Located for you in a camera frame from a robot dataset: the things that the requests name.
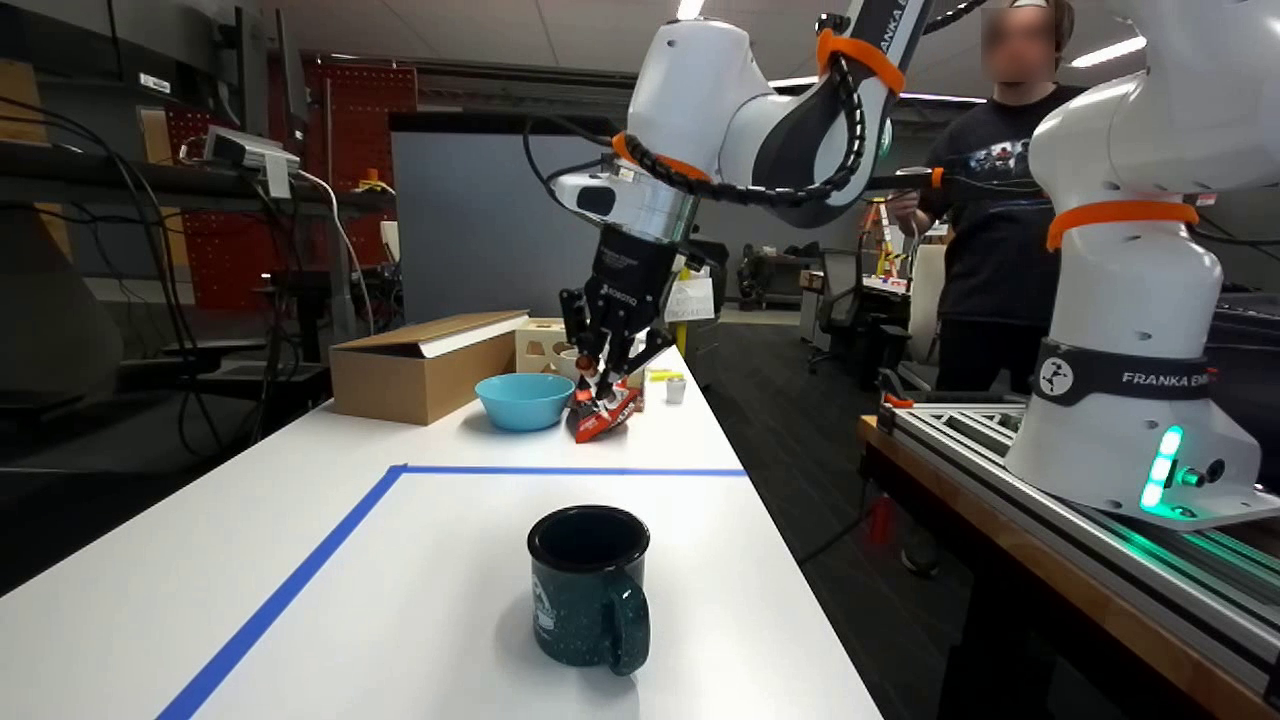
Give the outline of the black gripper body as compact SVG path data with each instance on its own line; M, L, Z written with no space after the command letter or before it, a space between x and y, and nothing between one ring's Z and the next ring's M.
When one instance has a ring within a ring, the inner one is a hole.
M671 245L638 242L614 225L602 225L586 281L559 291L567 344L584 330L601 334L602 368L610 336L638 336L663 316L671 261Z

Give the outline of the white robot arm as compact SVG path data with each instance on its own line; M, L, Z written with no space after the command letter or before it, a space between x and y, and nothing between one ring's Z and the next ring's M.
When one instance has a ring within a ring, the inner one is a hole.
M694 202L825 225L864 195L930 0L847 0L816 30L816 86L769 89L728 21L656 30L626 124L553 182L601 228L563 295L584 371L642 364ZM1219 261L1193 242L1203 195L1280 182L1280 0L1129 0L1147 66L1093 86L1033 132L1058 255L1048 344L1009 470L1015 479L1165 530L1276 514L1262 447L1211 402Z

